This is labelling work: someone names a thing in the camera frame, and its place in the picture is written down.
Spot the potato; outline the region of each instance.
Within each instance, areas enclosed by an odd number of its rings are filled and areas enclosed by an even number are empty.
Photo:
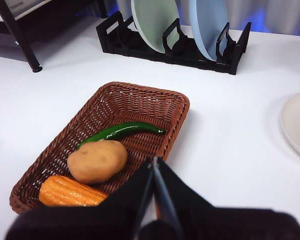
[[[128,160],[125,146],[115,140],[87,142],[71,153],[67,165],[72,176],[82,184],[109,180]]]

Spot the curtain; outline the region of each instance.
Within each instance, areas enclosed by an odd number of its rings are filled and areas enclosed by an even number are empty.
[[[131,0],[104,1],[109,15],[115,11],[120,11],[125,19],[132,15]],[[189,0],[176,3],[181,24],[190,25]],[[225,3],[231,29],[243,30],[247,22],[252,22],[252,31],[300,35],[300,0],[225,0]]]

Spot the green chili pepper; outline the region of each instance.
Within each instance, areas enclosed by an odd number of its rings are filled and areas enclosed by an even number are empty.
[[[82,144],[85,143],[96,142],[99,140],[119,140],[122,137],[127,136],[129,134],[140,133],[140,132],[163,135],[166,133],[166,130],[164,130],[163,128],[157,128],[145,122],[120,123],[111,126],[109,128],[106,128],[98,132],[97,134],[87,138],[86,140],[84,140],[78,145],[77,149],[79,149],[82,146]]]

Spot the green plate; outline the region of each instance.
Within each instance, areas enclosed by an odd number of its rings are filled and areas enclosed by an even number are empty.
[[[150,48],[165,53],[162,34],[179,18],[175,0],[131,0],[131,10],[136,29]],[[177,29],[167,38],[170,48],[179,40]]]

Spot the corn cob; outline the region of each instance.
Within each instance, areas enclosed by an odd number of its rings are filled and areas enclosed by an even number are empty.
[[[54,175],[41,185],[39,200],[50,207],[96,206],[108,196],[66,176]]]

